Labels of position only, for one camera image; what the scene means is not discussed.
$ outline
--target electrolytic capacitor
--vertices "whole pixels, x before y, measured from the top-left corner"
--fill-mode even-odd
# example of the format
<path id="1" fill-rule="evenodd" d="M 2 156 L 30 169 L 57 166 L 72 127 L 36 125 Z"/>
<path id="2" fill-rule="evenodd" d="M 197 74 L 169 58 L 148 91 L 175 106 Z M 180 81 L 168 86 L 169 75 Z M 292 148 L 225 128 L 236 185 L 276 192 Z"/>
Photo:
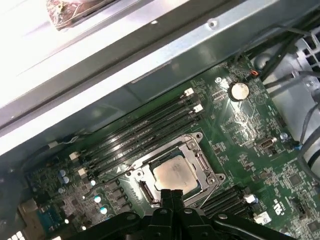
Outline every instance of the electrolytic capacitor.
<path id="1" fill-rule="evenodd" d="M 108 210 L 103 206 L 100 208 L 100 213 L 107 214 Z"/>
<path id="2" fill-rule="evenodd" d="M 61 169 L 61 170 L 59 171 L 59 174 L 60 174 L 61 177 L 64 177 L 67 173 L 66 173 L 65 170 Z"/>
<path id="3" fill-rule="evenodd" d="M 64 177 L 63 177 L 63 182 L 64 182 L 65 184 L 68 184 L 68 183 L 70 182 L 70 179 L 69 179 L 67 176 L 64 176 Z"/>
<path id="4" fill-rule="evenodd" d="M 65 192 L 65 190 L 64 190 L 63 188 L 60 187 L 60 188 L 58 189 L 58 193 L 59 193 L 59 194 L 63 194 L 64 192 Z"/>

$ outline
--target ram slot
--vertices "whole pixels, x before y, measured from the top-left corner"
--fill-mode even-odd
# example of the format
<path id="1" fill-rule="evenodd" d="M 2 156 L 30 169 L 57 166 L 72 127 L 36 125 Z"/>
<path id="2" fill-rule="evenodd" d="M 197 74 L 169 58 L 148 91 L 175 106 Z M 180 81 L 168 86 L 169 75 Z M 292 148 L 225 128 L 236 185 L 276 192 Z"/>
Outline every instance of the ram slot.
<path id="1" fill-rule="evenodd" d="M 159 134 L 161 134 L 164 130 L 169 130 L 175 123 L 178 123 L 182 120 L 188 119 L 191 115 L 188 112 L 185 112 L 182 115 L 175 116 L 170 120 L 166 121 L 165 124 L 156 125 L 151 128 L 150 131 L 147 131 L 146 134 L 137 135 L 133 141 L 127 142 L 127 144 L 117 144 L 109 151 L 106 151 L 99 159 L 95 160 L 94 163 L 90 164 L 91 169 L 95 169 L 100 164 L 104 163 L 106 160 L 112 160 L 116 158 L 119 154 L 124 154 L 126 152 L 134 151 L 136 148 L 147 144 L 149 141 L 156 138 Z"/>
<path id="2" fill-rule="evenodd" d="M 100 148 L 100 147 L 103 148 L 105 142 L 111 141 L 112 139 L 116 138 L 117 136 L 121 136 L 123 134 L 126 134 L 127 132 L 130 132 L 131 130 L 135 130 L 136 128 L 139 128 L 141 125 L 143 126 L 144 124 L 152 121 L 152 118 L 154 118 L 155 116 L 161 116 L 161 115 L 163 115 L 163 112 L 165 112 L 167 110 L 170 110 L 173 107 L 176 107 L 173 111 L 177 111 L 181 107 L 181 105 L 183 105 L 183 106 L 191 105 L 193 103 L 191 101 L 192 97 L 193 97 L 192 95 L 179 96 L 179 97 L 176 97 L 176 98 L 164 103 L 163 105 L 161 105 L 161 106 L 149 111 L 144 116 L 129 122 L 125 126 L 123 126 L 123 127 L 119 128 L 119 129 L 117 129 L 116 131 L 108 134 L 108 136 L 100 139 L 98 142 L 95 142 L 90 147 L 87 147 L 86 148 L 86 154 L 91 154 L 97 148 Z"/>
<path id="3" fill-rule="evenodd" d="M 154 137 L 152 138 L 152 140 L 150 142 L 147 142 L 146 144 L 143 144 L 141 146 L 139 146 L 138 149 L 135 149 L 134 151 L 121 156 L 120 158 L 113 160 L 112 162 L 110 162 L 109 164 L 107 164 L 107 166 L 104 166 L 103 168 L 98 169 L 94 175 L 95 176 L 99 176 L 101 174 L 103 174 L 104 172 L 107 172 L 111 169 L 113 169 L 114 167 L 116 167 L 117 165 L 133 158 L 134 156 L 140 154 L 141 152 L 144 153 L 148 153 L 151 152 L 152 150 L 154 150 L 156 147 L 159 147 L 159 145 L 161 144 L 160 142 L 166 138 L 171 138 L 173 136 L 177 136 L 178 134 L 180 134 L 180 131 L 185 130 L 186 127 L 190 126 L 191 124 L 199 121 L 201 118 L 199 115 L 192 117 L 191 119 L 189 119 L 188 121 L 184 122 L 181 125 L 178 125 L 176 127 L 169 125 L 168 127 L 166 127 L 165 130 L 167 130 L 167 132 L 160 132 L 156 135 L 154 135 Z"/>
<path id="4" fill-rule="evenodd" d="M 92 151 L 90 156 L 87 155 L 87 158 L 91 158 L 94 160 L 95 158 L 101 158 L 104 155 L 108 154 L 108 151 L 112 150 L 113 148 L 121 145 L 124 147 L 127 144 L 130 144 L 132 141 L 136 140 L 136 138 L 141 139 L 149 132 L 153 131 L 157 126 L 161 126 L 161 124 L 165 124 L 168 121 L 175 121 L 177 117 L 181 114 L 186 116 L 190 111 L 192 111 L 191 107 L 180 107 L 178 110 L 173 110 L 166 115 L 158 116 L 155 120 L 150 121 L 146 125 L 140 126 L 139 128 L 135 129 L 133 132 L 129 132 L 127 134 L 122 135 L 121 137 L 117 137 L 117 140 L 112 139 L 113 141 L 109 141 L 105 143 L 103 146 L 101 145 L 98 149 Z"/>

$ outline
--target screw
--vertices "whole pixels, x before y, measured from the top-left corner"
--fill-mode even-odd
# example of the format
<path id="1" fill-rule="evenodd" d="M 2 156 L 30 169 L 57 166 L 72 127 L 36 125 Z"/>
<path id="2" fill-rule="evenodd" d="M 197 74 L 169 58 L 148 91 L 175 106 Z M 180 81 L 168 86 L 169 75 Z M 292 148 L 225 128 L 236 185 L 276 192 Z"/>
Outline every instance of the screw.
<path id="1" fill-rule="evenodd" d="M 215 83 L 216 84 L 220 84 L 222 82 L 222 78 L 221 77 L 217 77 L 216 79 L 215 79 Z"/>
<path id="2" fill-rule="evenodd" d="M 186 209 L 184 210 L 184 213 L 185 213 L 185 214 L 192 214 L 192 209 L 186 208 Z"/>
<path id="3" fill-rule="evenodd" d="M 215 20 L 215 19 L 209 19 L 208 21 L 207 21 L 207 23 L 208 23 L 208 26 L 211 28 L 211 29 L 215 29 L 217 26 L 218 26 L 218 21 L 217 20 Z"/>
<path id="4" fill-rule="evenodd" d="M 136 218 L 136 215 L 130 214 L 129 216 L 126 217 L 127 220 L 133 220 Z"/>
<path id="5" fill-rule="evenodd" d="M 280 133 L 280 138 L 283 141 L 287 140 L 288 139 L 288 134 L 286 132 L 282 132 L 282 133 Z"/>
<path id="6" fill-rule="evenodd" d="M 313 81 L 309 81 L 309 82 L 306 84 L 307 87 L 312 87 L 313 85 L 314 85 L 314 82 L 313 82 Z"/>
<path id="7" fill-rule="evenodd" d="M 212 176 L 209 176 L 208 179 L 207 179 L 207 182 L 209 184 L 213 184 L 215 182 L 215 179 Z"/>
<path id="8" fill-rule="evenodd" d="M 168 211 L 167 211 L 166 209 L 161 209 L 161 210 L 160 210 L 160 213 L 161 213 L 161 214 L 166 214 L 167 212 L 168 212 Z"/>
<path id="9" fill-rule="evenodd" d="M 228 217 L 227 217 L 227 215 L 225 215 L 225 214 L 219 214 L 219 215 L 218 215 L 218 218 L 220 218 L 220 219 L 227 219 Z"/>

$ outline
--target gray cable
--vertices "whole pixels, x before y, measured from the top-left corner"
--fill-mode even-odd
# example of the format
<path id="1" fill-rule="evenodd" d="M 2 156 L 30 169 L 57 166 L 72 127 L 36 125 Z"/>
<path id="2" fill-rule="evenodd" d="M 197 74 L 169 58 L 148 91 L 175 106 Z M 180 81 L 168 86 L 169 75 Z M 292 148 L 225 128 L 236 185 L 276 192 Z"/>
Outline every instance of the gray cable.
<path id="1" fill-rule="evenodd" d="M 320 177 L 318 177 L 313 171 L 311 171 L 310 167 L 304 159 L 304 155 L 319 138 L 320 126 L 308 137 L 297 156 L 297 161 L 299 162 L 302 170 L 305 172 L 305 174 L 313 178 L 318 184 L 320 184 Z"/>
<path id="2" fill-rule="evenodd" d="M 308 128 L 308 124 L 310 122 L 310 119 L 311 119 L 312 115 L 314 114 L 314 112 L 316 111 L 316 109 L 319 109 L 319 108 L 320 108 L 320 102 L 318 104 L 314 105 L 306 114 L 304 122 L 303 122 L 303 126 L 302 126 L 302 132 L 301 132 L 299 145 L 302 145 L 304 143 L 304 139 L 306 136 L 306 132 L 307 132 L 307 128 Z"/>

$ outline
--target black ram slot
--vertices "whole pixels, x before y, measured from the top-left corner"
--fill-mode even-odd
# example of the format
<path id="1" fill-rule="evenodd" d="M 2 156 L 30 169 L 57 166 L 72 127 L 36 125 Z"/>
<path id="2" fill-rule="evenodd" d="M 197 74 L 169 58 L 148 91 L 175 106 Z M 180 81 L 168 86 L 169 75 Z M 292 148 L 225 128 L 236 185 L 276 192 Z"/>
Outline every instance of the black ram slot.
<path id="1" fill-rule="evenodd" d="M 147 144 L 148 142 L 146 142 L 146 141 L 148 141 L 148 140 L 152 141 L 158 135 L 161 135 L 164 130 L 170 130 L 170 128 L 176 122 L 180 122 L 182 120 L 188 119 L 188 117 L 190 117 L 190 116 L 191 115 L 187 112 L 183 115 L 178 116 L 176 119 L 173 118 L 172 121 L 167 122 L 165 125 L 157 125 L 152 131 L 147 132 L 147 134 L 143 135 L 141 138 L 135 139 L 134 141 L 129 142 L 127 145 L 124 145 L 115 151 L 107 152 L 106 155 L 104 155 L 102 157 L 102 159 L 100 159 L 99 161 L 94 163 L 93 168 L 96 168 L 97 166 L 99 166 L 99 164 L 104 163 L 108 159 L 113 159 L 113 158 L 117 157 L 117 155 L 119 155 L 121 153 L 125 153 L 127 151 L 134 151 L 135 150 L 134 147 L 137 144 L 140 143 L 142 146 Z"/>
<path id="2" fill-rule="evenodd" d="M 210 198 L 201 209 L 208 218 L 217 213 L 229 213 L 240 217 L 252 217 L 251 206 L 244 200 L 242 188 L 234 186 Z"/>
<path id="3" fill-rule="evenodd" d="M 237 187 L 232 187 L 224 192 L 221 192 L 218 195 L 208 199 L 201 209 L 207 211 L 228 201 L 229 199 L 235 198 L 239 195 L 238 191 L 239 189 L 237 189 Z"/>
<path id="4" fill-rule="evenodd" d="M 179 114 L 185 113 L 184 115 L 186 115 L 186 113 L 190 111 L 192 111 L 192 107 L 183 106 L 183 107 L 180 107 L 178 111 L 174 109 L 173 111 L 169 112 L 167 115 L 158 116 L 158 118 L 148 122 L 146 125 L 142 125 L 139 128 L 135 129 L 133 132 L 128 132 L 127 134 L 121 136 L 119 140 L 106 143 L 99 149 L 95 149 L 94 151 L 91 152 L 91 155 L 89 157 L 91 159 L 94 159 L 94 157 L 96 157 L 97 154 L 101 153 L 102 151 L 107 151 L 108 149 L 112 149 L 120 145 L 121 143 L 127 142 L 126 144 L 129 144 L 130 141 L 134 141 L 135 138 L 137 138 L 136 136 L 138 136 L 139 138 L 142 138 L 144 135 L 149 133 L 148 130 L 151 131 L 153 130 L 153 128 L 160 126 L 161 124 L 167 121 L 175 121 L 175 118 L 178 117 Z"/>
<path id="5" fill-rule="evenodd" d="M 227 202 L 224 202 L 221 205 L 218 205 L 214 208 L 211 208 L 210 210 L 204 211 L 205 214 L 215 214 L 220 212 L 226 212 L 228 213 L 228 209 L 231 209 L 232 207 L 241 204 L 242 201 L 237 198 L 232 198 L 228 200 Z"/>
<path id="6" fill-rule="evenodd" d="M 108 136 L 106 136 L 105 138 L 100 139 L 98 142 L 92 144 L 91 147 L 87 148 L 86 150 L 87 151 L 94 150 L 97 147 L 97 144 L 99 144 L 101 142 L 110 141 L 111 139 L 117 137 L 121 133 L 125 133 L 126 131 L 128 131 L 130 129 L 134 129 L 135 126 L 138 126 L 138 125 L 142 124 L 143 122 L 148 121 L 149 118 L 152 118 L 152 117 L 154 117 L 154 115 L 160 114 L 161 112 L 172 108 L 176 104 L 184 104 L 185 102 L 187 102 L 188 104 L 191 104 L 192 102 L 190 101 L 190 99 L 192 97 L 193 97 L 193 95 L 190 95 L 187 97 L 177 96 L 176 98 L 174 98 L 174 99 L 164 103 L 163 105 L 151 110 L 150 112 L 148 112 L 144 116 L 142 116 L 138 119 L 135 119 L 135 120 L 129 122 L 128 124 L 126 124 L 125 126 L 121 127 L 120 129 L 117 129 L 116 131 L 108 134 Z"/>
<path id="7" fill-rule="evenodd" d="M 190 126 L 191 124 L 197 122 L 200 120 L 199 116 L 196 116 L 194 119 L 187 121 L 186 123 L 184 123 L 183 125 L 178 126 L 177 128 L 171 127 L 170 126 L 170 131 L 169 134 L 159 134 L 158 137 L 156 137 L 155 139 L 153 139 L 153 141 L 149 142 L 146 146 L 143 146 L 143 148 L 139 148 L 133 152 L 130 152 L 128 155 L 124 155 L 120 158 L 118 158 L 117 160 L 111 162 L 110 164 L 108 164 L 107 166 L 105 166 L 103 169 L 99 169 L 98 172 L 95 173 L 96 176 L 101 175 L 104 172 L 107 172 L 109 170 L 111 170 L 112 168 L 116 167 L 117 165 L 129 160 L 130 158 L 134 157 L 135 155 L 139 154 L 141 151 L 143 150 L 152 150 L 155 147 L 157 147 L 159 145 L 159 141 L 165 139 L 165 138 L 170 138 L 172 136 L 176 136 L 180 133 L 181 130 L 184 130 L 187 126 Z"/>

